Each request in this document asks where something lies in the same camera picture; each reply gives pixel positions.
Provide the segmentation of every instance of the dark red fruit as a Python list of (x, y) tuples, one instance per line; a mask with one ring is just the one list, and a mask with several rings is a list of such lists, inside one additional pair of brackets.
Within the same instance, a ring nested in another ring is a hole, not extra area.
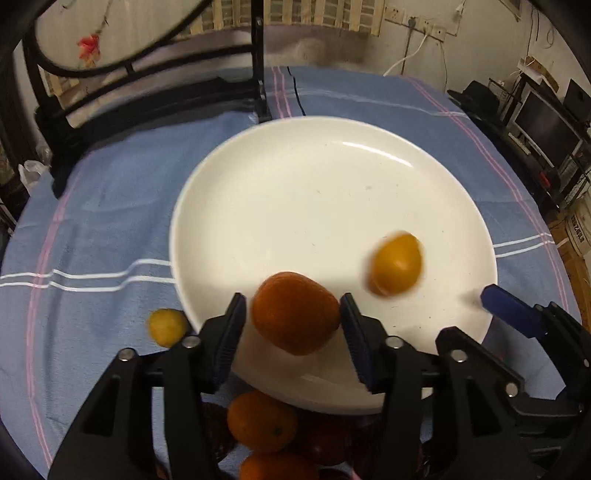
[(348, 419), (306, 413), (301, 417), (295, 450), (321, 466), (343, 463), (351, 447), (352, 427)]
[(374, 473), (378, 439), (379, 423), (372, 423), (353, 431), (350, 463), (361, 480), (369, 480)]
[(203, 403), (205, 433), (212, 448), (213, 456), (218, 463), (224, 460), (237, 444), (228, 428), (227, 416), (227, 408), (215, 403)]

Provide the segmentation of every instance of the white stripe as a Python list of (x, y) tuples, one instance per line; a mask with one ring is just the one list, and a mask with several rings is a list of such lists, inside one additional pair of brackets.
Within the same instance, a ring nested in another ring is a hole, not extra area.
[(528, 238), (522, 238), (521, 240), (513, 240), (511, 242), (504, 242), (502, 244), (496, 244), (496, 245), (493, 245), (493, 247), (499, 248), (499, 247), (506, 247), (507, 245), (522, 244), (523, 242), (528, 242), (530, 240), (533, 240), (534, 238), (539, 238), (539, 237), (541, 237), (543, 235), (552, 237), (552, 235), (550, 235), (549, 233), (544, 232), (544, 233), (541, 233), (539, 235), (529, 236)]
[[(269, 93), (267, 93), (267, 95), (274, 96), (275, 93), (269, 92)], [(416, 111), (423, 112), (423, 113), (426, 113), (427, 115), (431, 115), (431, 116), (461, 116), (461, 117), (465, 117), (465, 118), (468, 117), (468, 115), (464, 112), (429, 111), (429, 110), (425, 110), (423, 108), (419, 108), (414, 105), (405, 105), (402, 103), (384, 102), (383, 100), (374, 100), (371, 98), (360, 97), (357, 95), (347, 95), (345, 93), (336, 93), (336, 92), (331, 92), (330, 90), (298, 90), (298, 95), (300, 97), (303, 97), (303, 96), (324, 96), (324, 97), (336, 98), (339, 100), (351, 100), (351, 101), (357, 102), (357, 103), (373, 103), (375, 105), (384, 105), (384, 106), (391, 106), (391, 107), (396, 107), (396, 108), (404, 108), (406, 110), (416, 110)], [(295, 92), (290, 92), (290, 93), (287, 93), (286, 96), (288, 96), (289, 98), (295, 98), (296, 94), (295, 94)]]
[(506, 254), (495, 255), (495, 258), (511, 257), (513, 255), (522, 254), (523, 252), (529, 252), (530, 250), (533, 250), (534, 248), (539, 248), (542, 245), (553, 244), (553, 243), (554, 243), (553, 240), (545, 240), (543, 242), (540, 242), (539, 244), (533, 245), (532, 247), (522, 248), (521, 250), (515, 250), (513, 252), (507, 252)]
[(60, 290), (65, 291), (78, 291), (78, 292), (93, 292), (93, 293), (104, 293), (104, 292), (111, 292), (111, 291), (118, 291), (123, 290), (128, 284), (134, 282), (152, 282), (152, 283), (175, 283), (173, 278), (167, 277), (150, 277), (148, 275), (136, 275), (134, 277), (126, 278), (123, 282), (119, 285), (114, 287), (67, 287), (65, 285), (61, 285), (54, 281), (45, 284), (36, 285), (34, 283), (26, 282), (26, 281), (16, 281), (16, 282), (9, 282), (9, 283), (2, 283), (0, 284), (1, 287), (33, 287), (33, 288), (49, 288), (55, 287), (59, 288)]
[(74, 280), (81, 280), (84, 278), (118, 278), (124, 277), (127, 275), (131, 270), (134, 269), (137, 265), (164, 265), (166, 267), (170, 266), (170, 262), (168, 260), (158, 260), (156, 258), (140, 258), (133, 262), (127, 269), (120, 271), (120, 272), (113, 272), (113, 273), (88, 273), (88, 274), (81, 274), (81, 275), (73, 275), (69, 273), (62, 272), (61, 270), (53, 270), (49, 273), (39, 274), (33, 272), (22, 272), (22, 273), (7, 273), (6, 275), (2, 275), (0, 280), (5, 278), (14, 278), (14, 277), (36, 277), (36, 278), (49, 278), (53, 275), (60, 275), (66, 278), (72, 278)]

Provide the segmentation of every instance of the white plate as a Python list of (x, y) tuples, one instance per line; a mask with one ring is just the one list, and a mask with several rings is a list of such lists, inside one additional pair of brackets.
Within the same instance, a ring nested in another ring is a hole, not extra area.
[[(398, 231), (422, 243), (424, 272), (409, 293), (384, 300), (364, 286), (366, 262)], [(234, 292), (250, 299), (280, 271), (306, 275), (337, 298), (351, 292), (363, 314), (425, 352), (436, 351), (444, 327), (481, 342), (491, 322), (478, 298), (496, 283), (495, 254), (466, 190), (412, 143), (351, 120), (269, 122), (217, 147), (178, 198), (170, 258), (197, 331)], [(295, 357), (247, 322), (233, 370), (310, 410), (363, 414), (383, 403), (358, 382), (340, 330), (319, 352)]]

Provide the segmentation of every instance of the red decoration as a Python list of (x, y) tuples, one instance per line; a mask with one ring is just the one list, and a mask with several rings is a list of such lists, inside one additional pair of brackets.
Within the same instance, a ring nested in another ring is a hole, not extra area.
[(86, 68), (94, 67), (100, 60), (99, 35), (93, 33), (89, 37), (81, 38), (77, 45), (80, 47), (78, 58), (84, 62)]

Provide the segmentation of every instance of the pink stripe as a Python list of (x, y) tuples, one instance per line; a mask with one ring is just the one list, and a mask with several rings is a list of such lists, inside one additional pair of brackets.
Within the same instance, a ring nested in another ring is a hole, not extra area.
[(279, 112), (279, 116), (283, 118), (283, 111), (281, 111), (281, 105), (279, 104), (279, 91), (277, 89), (277, 76), (275, 75), (275, 67), (271, 67), (271, 71), (273, 72), (273, 87), (275, 88), (275, 102), (277, 103), (277, 111)]
[[(41, 252), (39, 253), (39, 259), (37, 260), (38, 274), (42, 274), (47, 267), (47, 262), (49, 260), (51, 248), (56, 239), (57, 230), (59, 228), (60, 223), (65, 217), (67, 201), (70, 198), (70, 194), (72, 193), (72, 190), (74, 189), (74, 186), (76, 185), (79, 177), (80, 172), (78, 172), (78, 175), (76, 175), (76, 177), (74, 178), (74, 181), (72, 182), (72, 186), (70, 187), (69, 191), (61, 198), (57, 206), (57, 209), (53, 215), (51, 224), (47, 231), (47, 236), (43, 242), (43, 247), (41, 248)], [(33, 284), (40, 285), (42, 281), (42, 278), (36, 277)], [(33, 415), (33, 424), (35, 426), (35, 431), (37, 432), (37, 438), (39, 439), (39, 444), (41, 446), (41, 450), (43, 451), (43, 456), (47, 463), (47, 467), (49, 468), (51, 466), (53, 458), (51, 456), (51, 452), (49, 451), (49, 446), (47, 445), (47, 440), (43, 432), (43, 425), (41, 423), (41, 416), (39, 415), (39, 410), (37, 409), (37, 405), (35, 403), (34, 338), (35, 319), (37, 317), (37, 306), (40, 294), (40, 288), (32, 288), (31, 295), (29, 296), (29, 307), (27, 311), (27, 335), (25, 339), (27, 349), (27, 395), (29, 399), (29, 405), (31, 407), (31, 414)]]
[(287, 107), (287, 115), (291, 116), (290, 103), (287, 100), (287, 94), (285, 92), (285, 76), (281, 71), (281, 67), (279, 67), (279, 73), (281, 73), (281, 90), (283, 91), (283, 99), (285, 100), (285, 106)]
[[(433, 105), (438, 107), (440, 109), (440, 111), (449, 112), (448, 109), (446, 109), (443, 105), (441, 105), (438, 101), (436, 101), (435, 98), (433, 98), (428, 93), (428, 91), (426, 91), (418, 82), (416, 82), (413, 79), (408, 79), (408, 80), (420, 93), (423, 94), (423, 96), (425, 98), (427, 98), (427, 100), (429, 100)], [(494, 157), (486, 149), (486, 147), (482, 144), (482, 142), (474, 134), (474, 132), (472, 132), (460, 119), (455, 118), (455, 117), (450, 117), (450, 119), (454, 123), (456, 123), (462, 130), (464, 130), (464, 132), (468, 135), (468, 137), (470, 137), (472, 139), (472, 141), (475, 143), (476, 147), (482, 153), (484, 158), (486, 160), (488, 160), (488, 162), (492, 166), (492, 168), (497, 172), (497, 174), (499, 174), (501, 179), (509, 187), (509, 189), (513, 193), (513, 196), (515, 197), (515, 200), (519, 203), (522, 210), (525, 212), (525, 214), (530, 219), (530, 222), (532, 223), (532, 226), (536, 230), (536, 233), (540, 234), (541, 233), (540, 232), (540, 224), (538, 223), (538, 220), (536, 219), (535, 214), (532, 212), (532, 210), (530, 210), (529, 206), (525, 202), (523, 202), (523, 197), (521, 196), (521, 192), (519, 191), (519, 188), (515, 185), (515, 183), (511, 179), (511, 176), (509, 176), (507, 174), (507, 172), (505, 170), (503, 170), (502, 166), (498, 162), (496, 162)], [(561, 302), (565, 306), (565, 310), (568, 312), (569, 311), (569, 304), (568, 304), (568, 300), (567, 300), (566, 290), (564, 289), (564, 283), (563, 283), (562, 277), (558, 272), (558, 268), (557, 268), (556, 264), (554, 263), (554, 259), (552, 257), (552, 253), (551, 253), (549, 246), (544, 244), (544, 248), (545, 248), (546, 252), (548, 253), (548, 258), (550, 260), (550, 264), (552, 265), (552, 269), (553, 269), (554, 275), (556, 277), (556, 283), (558, 286), (558, 293), (560, 295)]]

